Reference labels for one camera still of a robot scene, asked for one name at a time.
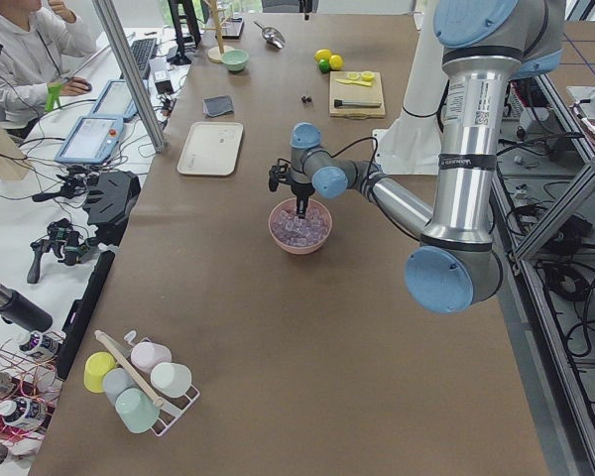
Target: person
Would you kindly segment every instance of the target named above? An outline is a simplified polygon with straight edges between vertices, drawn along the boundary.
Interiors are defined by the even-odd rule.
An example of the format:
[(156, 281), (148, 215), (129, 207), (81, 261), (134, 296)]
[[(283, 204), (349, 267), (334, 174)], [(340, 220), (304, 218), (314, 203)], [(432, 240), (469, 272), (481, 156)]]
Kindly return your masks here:
[(0, 107), (8, 121), (28, 122), (29, 130), (44, 112), (50, 86), (61, 83), (61, 96), (90, 90), (84, 78), (62, 78), (61, 55), (90, 55), (95, 41), (62, 0), (49, 0), (49, 7), (42, 0), (0, 0)]

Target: gray hoodie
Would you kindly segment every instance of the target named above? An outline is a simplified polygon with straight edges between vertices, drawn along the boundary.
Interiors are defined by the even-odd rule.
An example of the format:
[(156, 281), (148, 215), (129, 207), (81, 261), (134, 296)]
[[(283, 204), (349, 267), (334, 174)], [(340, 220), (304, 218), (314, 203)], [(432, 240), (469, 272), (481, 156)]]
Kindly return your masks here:
[(61, 68), (61, 55), (84, 57), (96, 48), (80, 18), (66, 23), (42, 8), (29, 16), (29, 26), (27, 32), (0, 15), (0, 43), (4, 47), (0, 55), (0, 106), (7, 120), (13, 122), (27, 122), (42, 113), (47, 83), (66, 72)]

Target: yellow knife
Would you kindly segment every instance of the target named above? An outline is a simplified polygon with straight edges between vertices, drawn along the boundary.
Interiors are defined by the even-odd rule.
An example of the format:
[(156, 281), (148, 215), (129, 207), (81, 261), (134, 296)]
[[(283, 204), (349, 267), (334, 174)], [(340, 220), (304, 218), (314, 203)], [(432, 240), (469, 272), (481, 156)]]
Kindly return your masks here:
[(372, 87), (373, 83), (371, 81), (360, 81), (358, 79), (340, 79), (338, 77), (335, 78), (337, 82), (341, 82), (342, 84), (357, 84), (358, 86), (366, 86)]

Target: white tray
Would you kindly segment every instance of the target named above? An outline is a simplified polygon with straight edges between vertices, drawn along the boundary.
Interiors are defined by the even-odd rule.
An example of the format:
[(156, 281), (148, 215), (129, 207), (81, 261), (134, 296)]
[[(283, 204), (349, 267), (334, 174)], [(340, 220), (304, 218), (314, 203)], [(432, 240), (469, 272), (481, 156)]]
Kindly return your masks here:
[(185, 176), (228, 176), (236, 168), (243, 126), (238, 122), (195, 122), (178, 159)]

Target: blue tablet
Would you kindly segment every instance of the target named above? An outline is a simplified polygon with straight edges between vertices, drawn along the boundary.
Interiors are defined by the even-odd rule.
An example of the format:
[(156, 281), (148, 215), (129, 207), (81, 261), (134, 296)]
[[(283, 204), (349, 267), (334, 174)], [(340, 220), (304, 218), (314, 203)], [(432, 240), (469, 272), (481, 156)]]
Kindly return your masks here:
[(61, 164), (103, 164), (110, 157), (123, 133), (123, 117), (81, 116), (63, 141), (56, 155)]
[(124, 79), (112, 79), (106, 83), (90, 114), (121, 116), (125, 121), (137, 113), (130, 89)]

